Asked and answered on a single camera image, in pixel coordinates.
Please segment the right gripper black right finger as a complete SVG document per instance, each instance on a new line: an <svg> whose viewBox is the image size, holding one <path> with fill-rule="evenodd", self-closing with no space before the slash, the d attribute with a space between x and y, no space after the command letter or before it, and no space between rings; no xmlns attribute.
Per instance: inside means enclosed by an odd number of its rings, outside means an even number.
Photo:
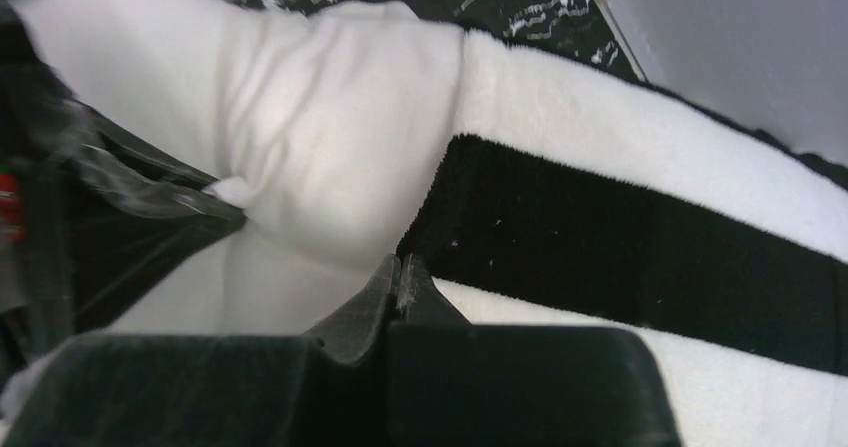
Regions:
<svg viewBox="0 0 848 447"><path fill-rule="evenodd" d="M471 323L404 260L391 324L395 446L678 446L658 366L609 327Z"/></svg>

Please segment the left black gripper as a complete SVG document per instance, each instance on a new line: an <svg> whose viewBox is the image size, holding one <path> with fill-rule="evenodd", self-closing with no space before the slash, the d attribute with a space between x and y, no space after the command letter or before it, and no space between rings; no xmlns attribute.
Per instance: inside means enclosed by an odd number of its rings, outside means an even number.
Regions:
<svg viewBox="0 0 848 447"><path fill-rule="evenodd" d="M24 27L2 21L1 344L11 364L75 327L107 326L240 230L243 211L207 192L214 181L69 99Z"/></svg>

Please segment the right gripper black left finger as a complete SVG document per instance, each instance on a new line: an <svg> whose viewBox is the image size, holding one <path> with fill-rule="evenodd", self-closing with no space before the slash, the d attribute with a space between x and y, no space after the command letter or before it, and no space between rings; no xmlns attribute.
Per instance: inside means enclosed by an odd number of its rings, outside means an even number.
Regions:
<svg viewBox="0 0 848 447"><path fill-rule="evenodd" d="M8 446L382 446L401 263L295 336L89 334L47 365Z"/></svg>

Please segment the white pillow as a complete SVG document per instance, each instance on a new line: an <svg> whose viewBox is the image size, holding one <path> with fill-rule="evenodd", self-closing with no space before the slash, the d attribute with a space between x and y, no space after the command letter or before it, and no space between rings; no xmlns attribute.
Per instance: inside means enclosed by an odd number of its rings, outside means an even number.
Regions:
<svg viewBox="0 0 848 447"><path fill-rule="evenodd" d="M396 247L452 135L464 31L399 2L312 16L223 0L11 5L84 103L212 175L212 194L247 218L112 333L312 327Z"/></svg>

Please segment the black white striped pillowcase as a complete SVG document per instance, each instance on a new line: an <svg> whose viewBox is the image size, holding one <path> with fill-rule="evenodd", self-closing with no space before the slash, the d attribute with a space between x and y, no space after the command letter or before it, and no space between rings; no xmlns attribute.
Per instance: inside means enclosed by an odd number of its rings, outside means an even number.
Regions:
<svg viewBox="0 0 848 447"><path fill-rule="evenodd" d="M449 143L398 250L478 323L623 327L688 446L847 442L847 169L480 32L410 44Z"/></svg>

